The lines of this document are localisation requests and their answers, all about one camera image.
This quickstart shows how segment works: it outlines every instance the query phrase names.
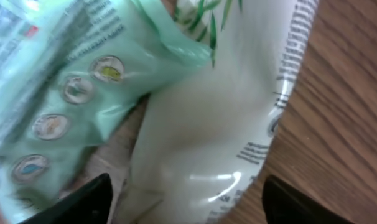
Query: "green plastic bag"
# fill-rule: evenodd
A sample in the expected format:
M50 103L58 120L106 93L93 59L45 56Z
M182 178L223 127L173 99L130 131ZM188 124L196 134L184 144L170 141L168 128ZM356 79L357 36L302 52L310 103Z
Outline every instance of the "green plastic bag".
M10 223L54 204L140 96L210 63L159 0L15 2L0 1L0 210Z

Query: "green leaf graphic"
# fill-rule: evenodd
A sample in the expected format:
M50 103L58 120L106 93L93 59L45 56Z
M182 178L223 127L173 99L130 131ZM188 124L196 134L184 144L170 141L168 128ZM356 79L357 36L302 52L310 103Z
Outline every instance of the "green leaf graphic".
M207 32L208 32L208 28L204 27L201 34L197 37L196 41L201 42L203 38L205 37L205 35L207 34Z
M216 8L219 5L219 3L221 3L221 0L213 0L212 2L204 6L203 11L205 12L208 10L214 10L214 8Z
M177 21L179 19L179 16L180 16L180 9L176 7L175 12L174 12L174 21Z
M231 2L232 1L233 0L226 0L225 10L223 11L223 20L221 22L221 28L220 28L220 30L223 30L225 28L227 17L228 17L228 13L230 11L230 6L231 6Z
M240 7L240 12L243 12L243 0L238 0L238 5Z
M217 42L217 30L216 30L216 20L215 20L215 15L212 13L211 17L211 32L210 32L210 43L209 47L212 49L212 67L215 67L215 50L216 46L218 44Z
M195 17L194 22L188 28L188 31L190 31L191 33L193 33L195 31L195 28L197 27L197 25L201 21L201 18L203 16L203 3L204 2L205 2L205 0L200 0L200 2L198 3L198 13L197 13L197 16Z

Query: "brown wooden surface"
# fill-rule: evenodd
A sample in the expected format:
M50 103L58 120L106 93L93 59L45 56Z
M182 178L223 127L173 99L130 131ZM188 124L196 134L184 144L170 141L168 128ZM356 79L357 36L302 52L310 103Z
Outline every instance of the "brown wooden surface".
M269 174L355 223L377 224L377 0L320 2L265 168L224 224L266 223L261 191ZM119 193L119 158L132 148L143 111L91 157L72 189L110 172Z

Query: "plastic packaging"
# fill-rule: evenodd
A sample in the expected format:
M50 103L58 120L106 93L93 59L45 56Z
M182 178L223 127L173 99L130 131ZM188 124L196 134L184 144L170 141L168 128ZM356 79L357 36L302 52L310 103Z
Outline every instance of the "plastic packaging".
M214 50L214 67L151 96L116 223L211 224L237 203L264 164L317 4L178 2L175 20Z
M0 211L9 223L54 204L141 95L210 63L210 49L158 0L0 0L0 24Z

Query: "circular icon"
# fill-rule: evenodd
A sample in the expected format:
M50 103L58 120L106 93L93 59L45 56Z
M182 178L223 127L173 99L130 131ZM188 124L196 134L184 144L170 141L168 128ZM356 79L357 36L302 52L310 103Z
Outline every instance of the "circular icon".
M268 127L268 134L269 134L269 137L273 137L276 132L277 132L277 128L278 128L278 121L280 120L280 117L281 117L281 114L276 116L269 124L269 127Z
M54 140L62 137L69 129L70 121L63 115L47 114L39 117L32 129L42 140Z
M49 167L49 160L46 157L34 154L21 158L14 166L12 178L21 184L33 182L43 174Z
M123 79L124 65L119 58L109 55L95 60L90 68L93 76L106 83L119 83Z
M69 103L87 103L94 95L95 86L92 82L80 77L69 78L63 88L63 98Z

